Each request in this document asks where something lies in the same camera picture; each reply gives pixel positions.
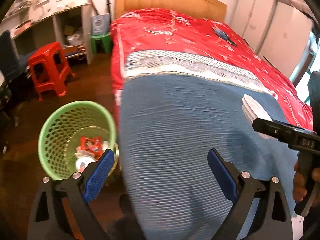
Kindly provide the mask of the person right hand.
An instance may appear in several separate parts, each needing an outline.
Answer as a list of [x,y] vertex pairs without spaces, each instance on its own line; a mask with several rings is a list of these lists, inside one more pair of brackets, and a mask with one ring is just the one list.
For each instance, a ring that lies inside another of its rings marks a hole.
[[[307,190],[305,188],[306,180],[303,175],[299,173],[299,161],[295,163],[294,166],[295,175],[293,178],[293,199],[297,202],[301,202],[307,194]],[[312,178],[315,182],[319,182],[320,180],[320,169],[315,168],[312,172]]]

